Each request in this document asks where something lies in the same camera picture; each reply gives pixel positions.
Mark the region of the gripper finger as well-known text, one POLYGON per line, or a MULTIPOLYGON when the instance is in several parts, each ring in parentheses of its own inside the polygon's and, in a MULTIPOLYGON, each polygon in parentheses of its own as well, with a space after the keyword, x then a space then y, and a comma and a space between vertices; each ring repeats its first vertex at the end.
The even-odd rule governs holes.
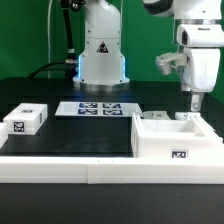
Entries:
POLYGON ((199 112, 201 109, 201 104, 204 98, 203 92, 193 92, 191 98, 191 111, 199 112))

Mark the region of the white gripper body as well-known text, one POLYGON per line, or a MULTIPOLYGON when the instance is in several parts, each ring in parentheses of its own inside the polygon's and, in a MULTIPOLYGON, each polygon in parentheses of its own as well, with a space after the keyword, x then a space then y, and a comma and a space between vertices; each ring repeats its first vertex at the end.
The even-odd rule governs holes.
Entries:
POLYGON ((186 55, 183 82, 193 92, 211 92, 219 70, 222 27, 181 24, 176 40, 186 55))

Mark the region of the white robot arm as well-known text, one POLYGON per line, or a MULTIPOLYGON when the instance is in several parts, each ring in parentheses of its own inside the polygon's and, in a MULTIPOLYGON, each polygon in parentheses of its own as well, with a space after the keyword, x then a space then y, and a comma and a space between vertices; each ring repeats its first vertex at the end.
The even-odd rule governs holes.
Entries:
MULTIPOLYGON (((111 91, 126 86, 125 57, 120 51, 121 14, 106 0, 59 0, 65 20, 72 81, 78 88, 111 91), (75 53, 70 11, 85 10, 85 48, 75 53)), ((191 110, 201 109, 204 94, 216 84, 220 49, 224 47, 223 0, 141 0, 153 16, 174 19, 173 40, 178 50, 156 58, 160 72, 176 72, 181 89, 190 91, 191 110)))

